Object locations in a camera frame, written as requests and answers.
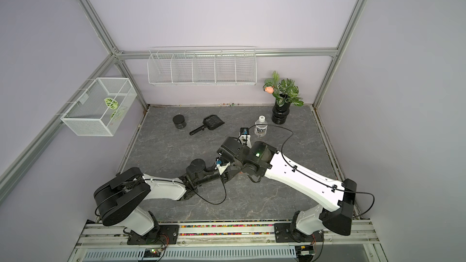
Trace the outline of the clear bottle white label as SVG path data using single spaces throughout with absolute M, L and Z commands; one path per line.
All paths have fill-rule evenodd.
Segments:
M 267 128 L 268 123 L 266 120 L 265 122 L 260 122 L 259 120 L 257 120 L 254 126 L 254 132 L 258 137 L 264 137 L 267 133 Z

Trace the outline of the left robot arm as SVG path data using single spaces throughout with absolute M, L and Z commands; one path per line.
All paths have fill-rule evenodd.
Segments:
M 184 201 L 199 196 L 199 188 L 211 181 L 231 181 L 240 169 L 218 157 L 206 167 L 195 159 L 177 178 L 153 177 L 132 167 L 100 186 L 93 194 L 95 215 L 104 226 L 123 226 L 124 233 L 135 239 L 156 239 L 160 230 L 154 214 L 140 207 L 145 200 Z

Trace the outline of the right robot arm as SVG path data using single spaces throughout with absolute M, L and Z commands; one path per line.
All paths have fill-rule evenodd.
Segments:
M 317 202 L 317 206 L 295 213 L 290 227 L 295 239 L 325 229 L 342 236 L 351 234 L 357 192 L 355 181 L 349 178 L 338 181 L 319 175 L 261 141 L 249 147 L 229 137 L 217 153 L 243 173 L 279 181 Z

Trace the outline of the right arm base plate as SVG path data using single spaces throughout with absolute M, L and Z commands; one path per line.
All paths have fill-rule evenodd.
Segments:
M 291 223 L 275 223 L 274 237 L 277 243 L 315 243 L 323 242 L 324 233 L 322 231 L 316 231 L 311 235 L 305 235 L 298 230 L 291 229 Z

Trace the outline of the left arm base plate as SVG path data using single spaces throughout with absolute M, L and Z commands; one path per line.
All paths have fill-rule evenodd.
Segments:
M 180 226 L 178 224 L 162 224 L 141 236 L 131 231 L 128 245 L 175 245 L 178 240 Z

